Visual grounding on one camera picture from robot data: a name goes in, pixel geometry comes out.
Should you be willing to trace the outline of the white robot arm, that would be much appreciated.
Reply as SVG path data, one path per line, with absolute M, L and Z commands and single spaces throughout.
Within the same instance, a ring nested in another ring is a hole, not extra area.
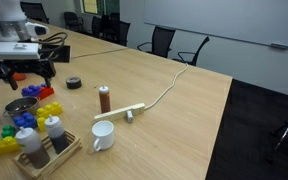
M 64 46 L 67 34 L 38 39 L 48 33 L 47 26 L 27 20 L 20 0 L 0 0 L 0 79 L 13 90 L 18 88 L 15 73 L 37 74 L 51 86 L 56 75 L 53 55 Z

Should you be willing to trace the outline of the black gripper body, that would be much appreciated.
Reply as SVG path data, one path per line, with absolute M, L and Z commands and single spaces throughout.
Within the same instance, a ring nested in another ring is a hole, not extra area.
M 35 73 L 49 79 L 56 70 L 52 60 L 3 60 L 0 61 L 0 79 L 9 79 L 14 73 Z

